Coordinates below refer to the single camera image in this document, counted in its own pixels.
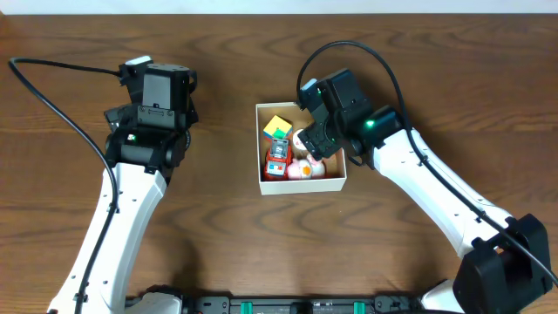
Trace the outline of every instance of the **green connector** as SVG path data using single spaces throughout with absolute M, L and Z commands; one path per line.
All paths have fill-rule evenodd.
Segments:
M 355 302 L 354 314 L 366 314 L 366 304 L 364 302 Z
M 241 303 L 241 314 L 252 314 L 252 303 L 242 302 Z

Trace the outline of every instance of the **red toy car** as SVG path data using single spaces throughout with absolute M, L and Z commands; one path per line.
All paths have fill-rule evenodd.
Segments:
M 265 158 L 263 177 L 267 181 L 287 180 L 287 167 L 293 161 L 289 140 L 273 139 Z

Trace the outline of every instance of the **plush toy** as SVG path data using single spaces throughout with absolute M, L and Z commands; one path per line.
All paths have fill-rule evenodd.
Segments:
M 325 165 L 323 162 L 321 160 L 316 161 L 311 154 L 308 154 L 306 159 L 312 167 L 312 179 L 322 179 L 325 176 Z
M 312 177 L 312 166 L 307 160 L 294 159 L 290 166 L 287 167 L 287 175 L 289 180 L 307 180 Z
M 308 154 L 305 160 L 294 159 L 287 167 L 287 175 L 290 180 L 322 179 L 325 176 L 325 165 Z

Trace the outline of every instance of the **wood grain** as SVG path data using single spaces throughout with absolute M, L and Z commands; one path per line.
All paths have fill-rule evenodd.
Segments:
M 485 197 L 541 219 L 557 261 L 557 16 L 0 17 L 4 60 L 116 69 L 151 55 L 199 73 L 201 122 L 147 228 L 131 294 L 157 283 L 195 295 L 420 292 L 455 276 L 459 259 L 442 233 L 370 170 L 349 166 L 340 193 L 260 196 L 254 106 L 292 100 L 304 60 L 336 39 L 385 57 L 431 148 Z M 345 66 L 378 106 L 395 104 L 383 70 L 355 49 L 325 52 L 306 77 Z M 104 142 L 102 112 L 127 102 L 114 78 L 22 68 Z M 6 66 L 0 82 L 0 313 L 44 312 L 78 253 L 102 166 Z M 553 291 L 526 313 L 556 306 Z

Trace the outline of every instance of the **white box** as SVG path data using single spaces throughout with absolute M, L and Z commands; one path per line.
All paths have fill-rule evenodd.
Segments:
M 258 153 L 258 181 L 262 195 L 281 195 L 308 192 L 330 192 L 341 191 L 343 184 L 347 180 L 347 168 L 343 149 L 336 153 L 336 160 L 333 168 L 336 169 L 338 177 L 329 179 L 301 180 L 301 181 L 262 181 L 262 170 L 265 166 L 265 155 L 268 152 L 270 143 L 263 136 L 263 128 L 273 118 L 274 115 L 287 120 L 293 125 L 293 132 L 305 128 L 312 122 L 312 116 L 306 111 L 300 111 L 295 103 L 275 103 L 255 105 L 255 130 L 257 132 L 257 153 Z

